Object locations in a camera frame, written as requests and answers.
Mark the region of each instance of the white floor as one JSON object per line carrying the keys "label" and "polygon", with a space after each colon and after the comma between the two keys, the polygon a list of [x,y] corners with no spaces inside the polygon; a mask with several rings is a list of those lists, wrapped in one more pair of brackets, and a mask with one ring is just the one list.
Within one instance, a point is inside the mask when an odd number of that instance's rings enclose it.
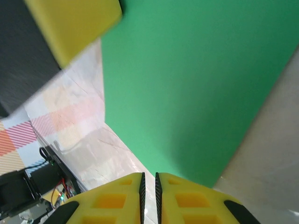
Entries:
{"label": "white floor", "polygon": [[299,51],[215,185],[262,224],[299,223]]}

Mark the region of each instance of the square hole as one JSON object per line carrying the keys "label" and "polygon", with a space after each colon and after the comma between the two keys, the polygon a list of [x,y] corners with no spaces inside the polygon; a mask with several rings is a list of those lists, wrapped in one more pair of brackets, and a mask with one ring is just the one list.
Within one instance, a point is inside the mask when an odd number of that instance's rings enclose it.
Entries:
{"label": "square hole", "polygon": [[131,185],[132,180],[125,180],[120,183],[120,185]]}
{"label": "square hole", "polygon": [[82,224],[115,224],[116,217],[83,217]]}
{"label": "square hole", "polygon": [[200,193],[176,194],[176,200],[180,208],[206,208],[210,207],[206,197]]}
{"label": "square hole", "polygon": [[100,195],[94,203],[94,208],[99,209],[122,209],[127,195],[125,194],[104,194]]}
{"label": "square hole", "polygon": [[222,224],[222,221],[213,215],[183,215],[185,224]]}

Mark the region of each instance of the green board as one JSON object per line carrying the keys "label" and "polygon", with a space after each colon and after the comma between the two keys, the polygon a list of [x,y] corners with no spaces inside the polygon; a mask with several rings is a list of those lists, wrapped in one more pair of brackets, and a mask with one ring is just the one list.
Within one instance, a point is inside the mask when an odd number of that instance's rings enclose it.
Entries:
{"label": "green board", "polygon": [[125,0],[106,123],[151,172],[213,186],[299,42],[298,0]]}

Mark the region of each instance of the red wire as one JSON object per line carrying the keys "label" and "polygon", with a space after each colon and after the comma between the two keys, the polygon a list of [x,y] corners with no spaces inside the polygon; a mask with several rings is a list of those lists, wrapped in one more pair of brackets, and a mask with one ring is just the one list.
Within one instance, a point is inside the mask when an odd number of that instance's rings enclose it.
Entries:
{"label": "red wire", "polygon": [[51,195],[51,204],[52,204],[52,207],[54,208],[54,205],[53,205],[53,195],[54,195],[54,191],[56,190],[56,188],[59,186],[59,184],[61,184],[62,180],[58,182],[58,184],[55,186],[55,188],[53,189],[53,192],[52,192],[52,195]]}
{"label": "red wire", "polygon": [[65,184],[65,182],[64,182],[64,178],[62,178],[62,185],[64,186],[64,189],[65,189],[67,198],[70,198],[71,196],[70,196],[70,194],[69,194],[69,192],[68,192],[68,190],[67,190],[66,184]]}

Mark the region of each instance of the red striped pattern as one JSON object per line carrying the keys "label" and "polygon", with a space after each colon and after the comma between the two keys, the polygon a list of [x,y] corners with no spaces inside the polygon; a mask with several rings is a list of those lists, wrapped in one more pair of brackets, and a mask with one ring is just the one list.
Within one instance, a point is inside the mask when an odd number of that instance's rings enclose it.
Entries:
{"label": "red striped pattern", "polygon": [[6,130],[0,131],[0,156],[15,150],[15,146],[11,141]]}
{"label": "red striped pattern", "polygon": [[99,96],[95,96],[78,104],[68,105],[55,112],[32,119],[32,126],[42,137],[46,137],[76,125],[95,114],[100,114],[102,106],[102,99]]}
{"label": "red striped pattern", "polygon": [[55,133],[55,128],[49,114],[31,120],[32,126],[42,136],[48,136]]}
{"label": "red striped pattern", "polygon": [[16,148],[20,148],[36,141],[36,135],[34,134],[29,121],[10,127],[6,132]]}

